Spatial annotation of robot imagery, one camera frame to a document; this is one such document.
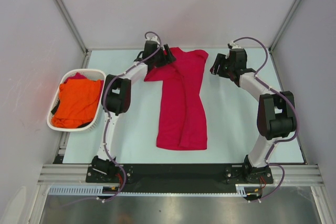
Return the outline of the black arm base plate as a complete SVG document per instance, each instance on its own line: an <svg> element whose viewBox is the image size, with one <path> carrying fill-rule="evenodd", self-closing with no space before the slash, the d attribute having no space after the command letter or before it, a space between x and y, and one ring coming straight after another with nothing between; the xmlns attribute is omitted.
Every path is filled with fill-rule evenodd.
<svg viewBox="0 0 336 224"><path fill-rule="evenodd" d="M232 193L237 184L252 187L272 185L269 167L249 168L244 164L109 164L100 172L88 167L86 182L112 184L123 181L125 193L211 194Z"/></svg>

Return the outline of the crimson red t-shirt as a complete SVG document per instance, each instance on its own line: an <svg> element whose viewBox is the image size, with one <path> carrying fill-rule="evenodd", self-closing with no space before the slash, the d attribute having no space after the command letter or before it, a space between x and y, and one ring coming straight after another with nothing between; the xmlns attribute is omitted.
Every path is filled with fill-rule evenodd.
<svg viewBox="0 0 336 224"><path fill-rule="evenodd" d="M207 149L207 122L200 98L208 53L171 48L174 63L155 68L146 82L162 82L158 148L173 151Z"/></svg>

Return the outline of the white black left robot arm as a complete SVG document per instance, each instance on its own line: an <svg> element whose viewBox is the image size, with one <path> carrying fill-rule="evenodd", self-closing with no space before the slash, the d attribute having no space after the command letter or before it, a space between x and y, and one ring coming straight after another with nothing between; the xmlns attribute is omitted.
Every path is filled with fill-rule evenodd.
<svg viewBox="0 0 336 224"><path fill-rule="evenodd" d="M169 46L162 44L158 35L145 38L144 49L140 51L130 68L119 75L107 75L101 94L104 112L104 130L97 154L87 170L86 182L110 183L122 175L117 166L120 145L118 125L121 117L131 105L132 85L144 80L153 69L176 61Z"/></svg>

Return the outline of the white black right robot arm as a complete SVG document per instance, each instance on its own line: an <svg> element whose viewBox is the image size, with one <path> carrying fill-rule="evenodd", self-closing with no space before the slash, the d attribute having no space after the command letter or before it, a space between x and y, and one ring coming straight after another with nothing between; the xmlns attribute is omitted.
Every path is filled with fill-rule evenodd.
<svg viewBox="0 0 336 224"><path fill-rule="evenodd" d="M290 91L277 91L263 82L257 72L247 67L247 52L233 46L228 54L217 54L210 69L212 75L227 78L247 91L258 102L258 139L240 167L230 167L227 182L246 181L256 184L265 180L272 183L269 158L276 146L288 142L288 135L297 130L294 95Z"/></svg>

